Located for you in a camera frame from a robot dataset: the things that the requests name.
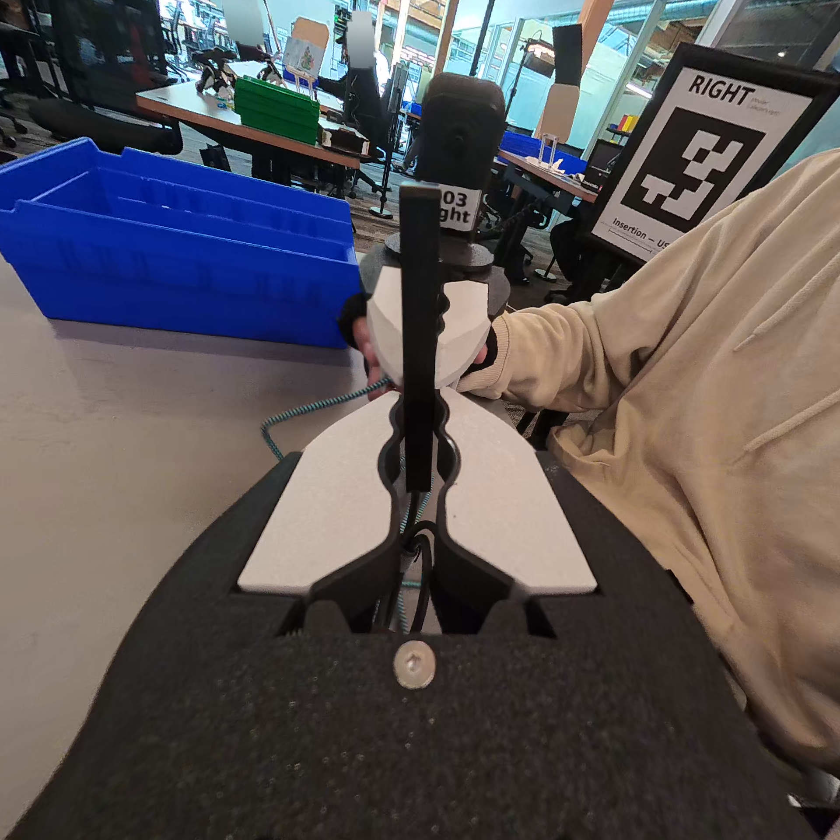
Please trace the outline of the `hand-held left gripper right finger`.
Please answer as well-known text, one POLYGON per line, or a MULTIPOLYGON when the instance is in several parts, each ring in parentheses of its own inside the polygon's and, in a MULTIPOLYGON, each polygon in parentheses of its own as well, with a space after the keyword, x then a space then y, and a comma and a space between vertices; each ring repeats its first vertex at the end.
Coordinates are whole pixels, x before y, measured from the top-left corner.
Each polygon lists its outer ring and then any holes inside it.
POLYGON ((464 601, 589 595, 593 572, 537 453, 516 429, 452 388, 440 391, 436 572, 464 601))

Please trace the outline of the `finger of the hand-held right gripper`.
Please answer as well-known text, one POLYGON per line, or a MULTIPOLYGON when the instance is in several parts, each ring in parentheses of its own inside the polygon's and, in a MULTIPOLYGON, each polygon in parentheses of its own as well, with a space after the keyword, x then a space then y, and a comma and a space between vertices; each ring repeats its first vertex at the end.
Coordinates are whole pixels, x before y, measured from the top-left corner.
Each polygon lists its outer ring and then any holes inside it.
POLYGON ((401 268, 382 267, 366 315, 376 358, 396 387, 404 384, 402 279, 401 268))
POLYGON ((444 283, 443 328, 437 336, 436 387, 451 386, 474 363, 490 330, 489 287, 475 280, 444 283))

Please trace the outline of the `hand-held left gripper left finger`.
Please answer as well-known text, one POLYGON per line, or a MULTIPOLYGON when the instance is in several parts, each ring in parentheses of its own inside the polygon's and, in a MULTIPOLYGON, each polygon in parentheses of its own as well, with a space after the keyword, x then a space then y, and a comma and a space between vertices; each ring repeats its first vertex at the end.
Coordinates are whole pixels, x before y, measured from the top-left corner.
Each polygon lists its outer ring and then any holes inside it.
POLYGON ((314 595, 394 534, 395 479, 382 457, 395 440, 398 399, 368 402, 305 447, 238 577, 241 591, 314 595))

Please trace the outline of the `black usb hub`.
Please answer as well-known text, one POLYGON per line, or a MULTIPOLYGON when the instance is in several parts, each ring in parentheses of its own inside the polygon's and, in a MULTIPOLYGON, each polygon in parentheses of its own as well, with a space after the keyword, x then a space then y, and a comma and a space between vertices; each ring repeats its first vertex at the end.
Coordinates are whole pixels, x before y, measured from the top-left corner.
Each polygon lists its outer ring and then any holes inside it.
POLYGON ((440 191, 404 185, 400 191, 403 439, 406 489, 431 489, 435 363, 440 292, 440 191))

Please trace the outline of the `blue plastic bin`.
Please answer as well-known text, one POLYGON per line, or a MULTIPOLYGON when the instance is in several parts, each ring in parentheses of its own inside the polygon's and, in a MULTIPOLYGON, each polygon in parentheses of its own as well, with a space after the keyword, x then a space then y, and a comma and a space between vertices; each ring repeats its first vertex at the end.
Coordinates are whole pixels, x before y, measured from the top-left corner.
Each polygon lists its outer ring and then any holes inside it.
POLYGON ((52 320, 341 349, 345 201, 73 140, 2 164, 1 246, 52 320))

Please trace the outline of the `person's right hand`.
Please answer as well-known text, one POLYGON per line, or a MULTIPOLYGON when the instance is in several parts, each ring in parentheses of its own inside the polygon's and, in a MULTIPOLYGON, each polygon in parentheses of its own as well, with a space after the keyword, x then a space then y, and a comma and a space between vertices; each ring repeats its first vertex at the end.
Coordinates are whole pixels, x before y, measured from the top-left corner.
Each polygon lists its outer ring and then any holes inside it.
POLYGON ((359 317, 353 322, 353 340, 363 357, 369 398, 375 399, 377 396, 393 390, 390 379, 383 373, 366 317, 359 317))

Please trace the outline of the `stack of green bins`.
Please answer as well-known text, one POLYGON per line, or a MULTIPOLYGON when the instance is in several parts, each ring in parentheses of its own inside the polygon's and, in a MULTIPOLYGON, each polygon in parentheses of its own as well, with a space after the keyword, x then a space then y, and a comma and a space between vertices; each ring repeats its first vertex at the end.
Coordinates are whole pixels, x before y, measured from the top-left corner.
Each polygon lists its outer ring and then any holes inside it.
POLYGON ((308 145, 319 140, 320 108, 304 93, 252 77, 238 77, 234 110, 247 128, 308 145))

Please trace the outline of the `beige hoodie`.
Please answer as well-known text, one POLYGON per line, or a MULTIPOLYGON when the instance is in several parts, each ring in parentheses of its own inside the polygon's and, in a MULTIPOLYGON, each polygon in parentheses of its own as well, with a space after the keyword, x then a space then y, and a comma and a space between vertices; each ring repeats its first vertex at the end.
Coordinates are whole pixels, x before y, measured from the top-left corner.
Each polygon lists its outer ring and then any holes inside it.
POLYGON ((837 774, 838 150, 628 283, 668 330, 550 448, 674 574, 761 729, 837 774))

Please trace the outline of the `black framed marker sign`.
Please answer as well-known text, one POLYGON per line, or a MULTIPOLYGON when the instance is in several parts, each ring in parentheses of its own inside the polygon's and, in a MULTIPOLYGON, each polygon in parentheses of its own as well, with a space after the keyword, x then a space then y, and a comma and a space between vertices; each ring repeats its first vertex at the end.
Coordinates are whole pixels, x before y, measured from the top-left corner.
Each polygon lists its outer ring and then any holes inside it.
POLYGON ((642 266, 765 186, 838 98, 838 75, 682 44, 581 228, 642 266))

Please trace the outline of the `brown office table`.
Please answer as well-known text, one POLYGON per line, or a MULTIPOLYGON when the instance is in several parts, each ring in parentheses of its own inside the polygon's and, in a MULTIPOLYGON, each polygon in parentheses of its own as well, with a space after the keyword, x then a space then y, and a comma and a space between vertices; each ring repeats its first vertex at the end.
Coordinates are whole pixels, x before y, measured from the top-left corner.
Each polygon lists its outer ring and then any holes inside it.
POLYGON ((299 154, 346 169, 358 171, 361 168, 361 158, 358 155, 325 148, 321 143, 303 143, 242 125, 236 112, 229 108, 219 108, 214 97, 199 94, 190 81, 140 91, 135 95, 135 104, 137 109, 147 116, 175 119, 195 130, 214 130, 229 139, 248 140, 270 150, 299 154))

